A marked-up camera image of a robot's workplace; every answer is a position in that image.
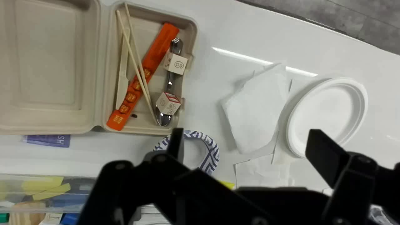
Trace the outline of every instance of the white table surface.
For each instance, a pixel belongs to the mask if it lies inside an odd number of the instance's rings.
[[[113,0],[102,3],[103,6],[114,4]],[[217,178],[234,180],[234,164],[254,156],[236,150],[221,101],[234,91],[238,81],[271,63],[319,75],[349,76],[364,84],[371,109],[362,129],[346,148],[369,153],[388,164],[400,161],[400,56],[233,0],[132,3],[192,18],[198,25],[196,60],[184,88],[184,124],[186,129],[204,131],[219,143],[222,163]],[[56,149],[27,145],[22,136],[0,136],[0,171],[97,176],[111,160],[139,164],[159,139],[92,131],[73,136],[69,149]],[[187,150],[194,153],[187,159],[191,165],[201,163],[204,153],[197,145],[188,144]]]

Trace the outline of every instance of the beige container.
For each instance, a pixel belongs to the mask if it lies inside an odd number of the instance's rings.
[[[82,134],[107,130],[114,110],[122,31],[117,9],[99,0],[0,1],[0,134]],[[139,53],[147,53],[162,24],[181,29],[183,55],[193,60],[197,25],[179,15],[129,5]],[[151,91],[161,95],[167,70],[159,66]],[[177,80],[182,96],[183,78]],[[164,135],[179,125],[157,126],[144,98],[123,133]]]

